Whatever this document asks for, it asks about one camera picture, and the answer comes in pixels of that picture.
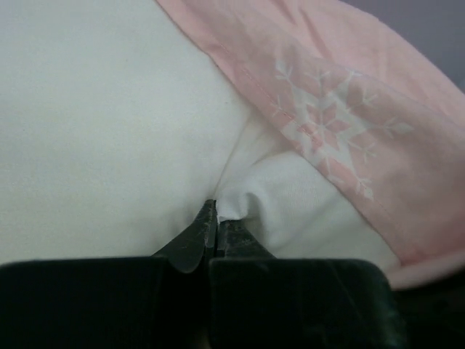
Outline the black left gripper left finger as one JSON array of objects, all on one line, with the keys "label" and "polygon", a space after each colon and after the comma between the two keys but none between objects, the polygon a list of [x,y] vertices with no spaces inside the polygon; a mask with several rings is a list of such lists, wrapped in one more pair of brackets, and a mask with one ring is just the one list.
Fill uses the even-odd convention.
[{"label": "black left gripper left finger", "polygon": [[3,264],[1,346],[206,347],[204,268],[216,233],[208,200],[150,256]]}]

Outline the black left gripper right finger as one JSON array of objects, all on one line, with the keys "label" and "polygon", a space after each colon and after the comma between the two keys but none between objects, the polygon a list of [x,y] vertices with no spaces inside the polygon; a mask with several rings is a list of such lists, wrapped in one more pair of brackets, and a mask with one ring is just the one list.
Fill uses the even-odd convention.
[{"label": "black left gripper right finger", "polygon": [[278,259],[239,221],[210,262],[213,348],[405,348],[385,275],[355,259]]}]

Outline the white pillow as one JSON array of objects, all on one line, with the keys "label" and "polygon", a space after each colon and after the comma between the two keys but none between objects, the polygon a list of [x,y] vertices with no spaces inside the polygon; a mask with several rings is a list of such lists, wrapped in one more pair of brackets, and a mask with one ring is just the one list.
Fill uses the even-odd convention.
[{"label": "white pillow", "polygon": [[399,264],[153,1],[1,3],[1,261],[143,256],[204,201],[279,257]]}]

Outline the pink printed pillowcase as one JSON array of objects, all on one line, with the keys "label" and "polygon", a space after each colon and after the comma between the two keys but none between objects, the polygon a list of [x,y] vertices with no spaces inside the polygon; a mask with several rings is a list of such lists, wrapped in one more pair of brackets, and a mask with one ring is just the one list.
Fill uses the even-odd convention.
[{"label": "pink printed pillowcase", "polygon": [[386,241],[404,289],[464,269],[464,94],[341,1],[162,1]]}]

